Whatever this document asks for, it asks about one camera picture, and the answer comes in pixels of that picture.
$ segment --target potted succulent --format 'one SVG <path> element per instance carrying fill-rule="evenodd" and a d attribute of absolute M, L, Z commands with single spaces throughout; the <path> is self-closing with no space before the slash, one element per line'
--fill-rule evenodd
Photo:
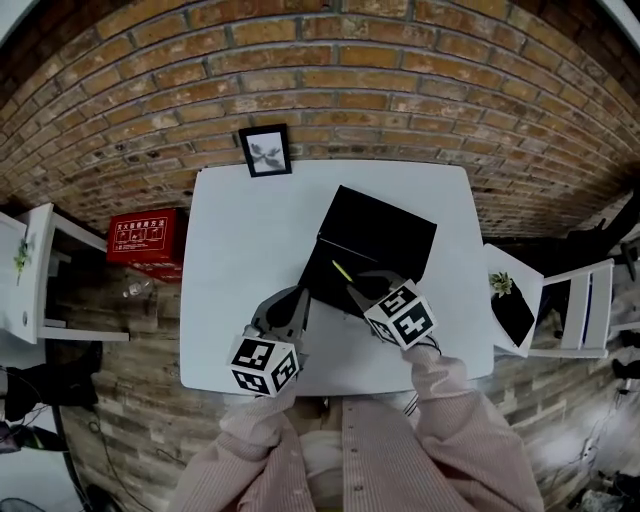
<path fill-rule="evenodd" d="M 489 284 L 494 291 L 491 298 L 493 313 L 511 341 L 519 347 L 533 325 L 533 314 L 507 272 L 491 274 Z"/>
<path fill-rule="evenodd" d="M 18 281 L 16 286 L 20 284 L 20 276 L 22 276 L 22 271 L 24 267 L 31 263 L 31 256 L 29 255 L 30 245 L 27 242 L 27 238 L 23 238 L 20 240 L 20 245 L 18 247 L 18 254 L 15 258 L 13 258 L 13 262 L 16 266 L 16 271 L 18 272 Z"/>

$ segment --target striped shirt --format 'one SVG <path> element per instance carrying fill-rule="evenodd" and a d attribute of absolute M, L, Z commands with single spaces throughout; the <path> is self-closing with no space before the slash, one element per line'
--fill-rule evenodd
<path fill-rule="evenodd" d="M 376 400 L 343 401 L 344 510 L 542 512 L 522 440 L 466 389 L 462 362 L 425 346 L 403 357 L 419 397 L 415 430 Z M 276 398 L 230 409 L 185 469 L 169 511 L 314 511 L 298 435 L 283 414 L 295 396 L 291 383 Z"/>

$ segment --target white wall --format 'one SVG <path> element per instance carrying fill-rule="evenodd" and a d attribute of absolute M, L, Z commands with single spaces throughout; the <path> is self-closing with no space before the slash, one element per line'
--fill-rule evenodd
<path fill-rule="evenodd" d="M 0 0 L 0 44 L 38 0 Z"/>
<path fill-rule="evenodd" d="M 600 4 L 609 11 L 613 20 L 627 34 L 629 40 L 640 51 L 640 22 L 634 16 L 633 12 L 625 0 L 599 0 Z M 629 3 L 638 0 L 627 0 Z"/>
<path fill-rule="evenodd" d="M 0 365 L 28 368 L 44 360 L 43 343 L 30 345 L 0 330 Z M 56 432 L 50 409 L 42 411 L 33 425 Z M 0 455 L 0 500 L 5 498 L 22 498 L 46 512 L 79 512 L 83 508 L 64 456 L 28 448 Z"/>

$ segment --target white chair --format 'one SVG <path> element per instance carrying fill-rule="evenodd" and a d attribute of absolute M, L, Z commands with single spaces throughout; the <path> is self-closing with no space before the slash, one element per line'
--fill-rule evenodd
<path fill-rule="evenodd" d="M 487 257 L 487 268 L 490 273 L 508 272 L 514 279 L 518 288 L 523 291 L 523 297 L 527 301 L 534 318 L 537 318 L 540 304 L 542 286 L 570 281 L 569 303 L 567 307 L 566 320 L 558 349 L 530 349 L 533 338 L 532 327 L 525 342 L 517 349 L 507 334 L 498 324 L 501 331 L 500 343 L 498 346 L 504 349 L 506 345 L 504 337 L 511 343 L 511 350 L 507 352 L 527 357 L 527 355 L 538 357 L 558 357 L 558 358 L 592 358 L 600 359 L 608 355 L 606 349 L 609 336 L 609 319 L 611 314 L 611 285 L 613 273 L 613 260 L 606 260 L 594 265 L 565 272 L 556 276 L 542 278 L 535 270 L 522 262 L 508 255 L 500 249 L 485 245 L 485 256 Z M 527 300 L 525 290 L 538 290 L 537 305 L 535 308 Z"/>

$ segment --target black box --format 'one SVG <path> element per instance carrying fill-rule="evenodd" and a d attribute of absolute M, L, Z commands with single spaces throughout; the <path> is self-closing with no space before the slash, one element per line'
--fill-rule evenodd
<path fill-rule="evenodd" d="M 369 270 L 391 270 L 417 283 L 435 233 L 436 225 L 427 220 L 340 186 L 299 284 L 314 299 L 363 317 L 332 260 L 354 278 Z"/>
<path fill-rule="evenodd" d="M 509 295 L 500 297 L 496 293 L 493 296 L 491 309 L 511 341 L 516 347 L 520 347 L 535 322 L 535 318 L 516 283 L 511 284 Z"/>

